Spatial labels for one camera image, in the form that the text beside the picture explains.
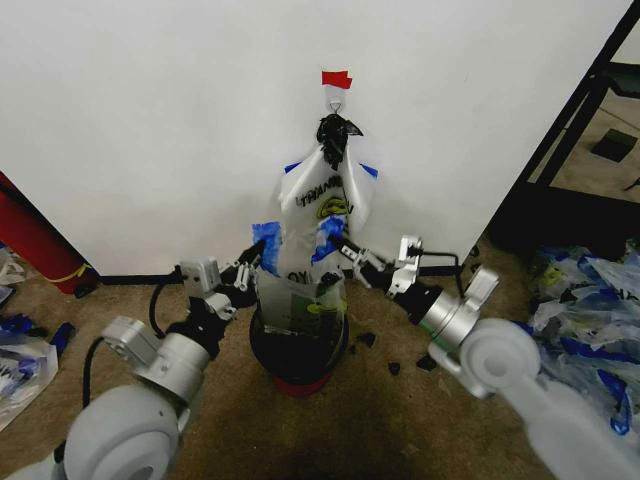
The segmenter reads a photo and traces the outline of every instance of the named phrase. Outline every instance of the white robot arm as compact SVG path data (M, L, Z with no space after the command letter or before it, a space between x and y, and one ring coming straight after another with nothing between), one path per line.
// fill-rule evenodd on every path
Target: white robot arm
M475 397L501 395L520 415L533 450L561 480L640 478L640 456L617 437L568 386L539 375L533 339L512 322L479 320L479 309L498 277L479 269L464 298L416 282L421 241L403 237L391 271L377 256L348 240L330 237L354 264L354 274L403 307L433 337L430 356Z
M264 242L257 243L222 273L214 258L182 262L189 316L171 325L163 339L138 320L111 322L102 337L141 384L100 395L78 415L65 443L8 480L165 478L226 325L236 308L256 302L251 272L263 249Z

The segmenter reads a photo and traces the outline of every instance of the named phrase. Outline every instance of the red tape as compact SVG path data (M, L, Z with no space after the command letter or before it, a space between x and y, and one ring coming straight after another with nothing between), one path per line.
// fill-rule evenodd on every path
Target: red tape
M333 85L334 87L344 88L348 90L351 88L352 78L349 78L349 71L344 70L342 72L322 72L322 84Z

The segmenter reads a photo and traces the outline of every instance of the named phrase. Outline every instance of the fire extinguisher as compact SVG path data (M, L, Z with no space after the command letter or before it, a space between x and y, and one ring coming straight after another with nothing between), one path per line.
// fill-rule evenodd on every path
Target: fire extinguisher
M2 172L0 241L63 293L80 298L98 284L97 272Z

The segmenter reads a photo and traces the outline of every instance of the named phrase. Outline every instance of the white wall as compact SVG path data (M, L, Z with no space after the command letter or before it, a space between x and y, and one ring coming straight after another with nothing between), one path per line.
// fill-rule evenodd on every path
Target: white wall
M3 2L1 169L102 274L230 259L348 68L381 170L360 240L465 257L629 4Z

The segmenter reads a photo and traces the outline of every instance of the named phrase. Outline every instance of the crumpled plastic bag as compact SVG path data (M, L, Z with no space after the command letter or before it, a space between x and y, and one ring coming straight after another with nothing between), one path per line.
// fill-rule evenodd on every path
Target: crumpled plastic bag
M611 429L632 445L640 445L640 415L634 413L633 399L639 398L637 371L624 362L543 352L542 365L550 377L575 388Z
M13 285L26 280L25 269L15 261L6 247L0 248L0 285Z
M578 390L612 430L640 445L640 255L621 262L580 247L543 249L534 264L532 333L543 370Z
M51 383L57 371L55 346L0 331L0 431Z

